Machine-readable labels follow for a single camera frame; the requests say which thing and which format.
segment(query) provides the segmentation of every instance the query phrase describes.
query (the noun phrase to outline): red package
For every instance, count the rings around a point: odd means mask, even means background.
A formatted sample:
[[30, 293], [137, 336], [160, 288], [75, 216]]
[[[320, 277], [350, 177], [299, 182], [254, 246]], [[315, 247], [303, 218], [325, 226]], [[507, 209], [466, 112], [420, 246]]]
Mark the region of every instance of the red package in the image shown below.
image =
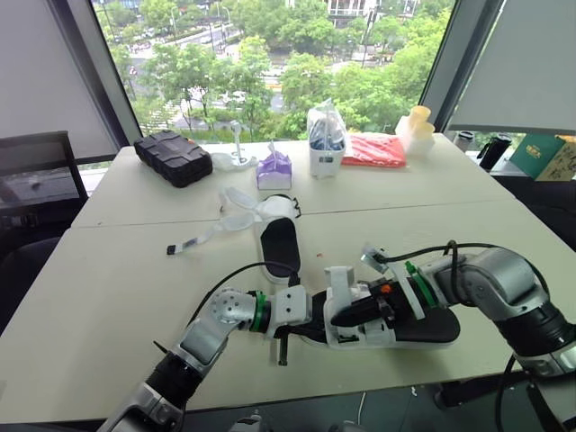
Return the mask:
[[396, 168], [406, 166], [400, 139], [385, 133], [350, 133], [353, 156], [344, 156], [342, 165]]

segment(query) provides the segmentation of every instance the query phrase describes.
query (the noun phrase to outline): purple packaging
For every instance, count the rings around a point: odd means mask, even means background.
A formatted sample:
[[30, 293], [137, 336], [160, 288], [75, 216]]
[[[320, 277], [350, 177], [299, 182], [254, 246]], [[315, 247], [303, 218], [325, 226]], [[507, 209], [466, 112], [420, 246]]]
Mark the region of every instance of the purple packaging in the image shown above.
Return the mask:
[[292, 187], [292, 161], [274, 148], [274, 143], [268, 146], [270, 155], [258, 162], [256, 167], [256, 183], [258, 189], [282, 189]]

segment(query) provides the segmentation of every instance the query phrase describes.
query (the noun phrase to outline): black cup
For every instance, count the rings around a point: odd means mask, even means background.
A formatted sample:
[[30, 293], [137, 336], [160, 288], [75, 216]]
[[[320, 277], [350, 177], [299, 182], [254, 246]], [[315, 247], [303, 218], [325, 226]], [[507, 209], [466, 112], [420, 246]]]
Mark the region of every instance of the black cup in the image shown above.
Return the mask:
[[493, 169], [511, 143], [512, 138], [506, 133], [492, 137], [478, 155], [478, 158], [482, 158], [480, 166], [486, 171]]

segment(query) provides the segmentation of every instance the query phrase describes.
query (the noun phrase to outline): green box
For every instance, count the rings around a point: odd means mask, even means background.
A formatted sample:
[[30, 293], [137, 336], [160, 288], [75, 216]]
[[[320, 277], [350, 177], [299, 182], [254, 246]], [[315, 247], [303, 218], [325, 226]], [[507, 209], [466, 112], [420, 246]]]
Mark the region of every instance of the green box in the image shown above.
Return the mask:
[[576, 139], [528, 134], [510, 161], [538, 182], [568, 182], [576, 174]]

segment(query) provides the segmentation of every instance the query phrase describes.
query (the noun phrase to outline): black storage box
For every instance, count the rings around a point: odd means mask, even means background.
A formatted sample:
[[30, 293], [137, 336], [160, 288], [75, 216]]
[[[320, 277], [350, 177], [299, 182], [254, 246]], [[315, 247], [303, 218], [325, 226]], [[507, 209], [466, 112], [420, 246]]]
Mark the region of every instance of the black storage box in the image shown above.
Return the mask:
[[175, 187], [185, 187], [212, 172], [207, 151], [171, 130], [134, 141], [136, 154]]

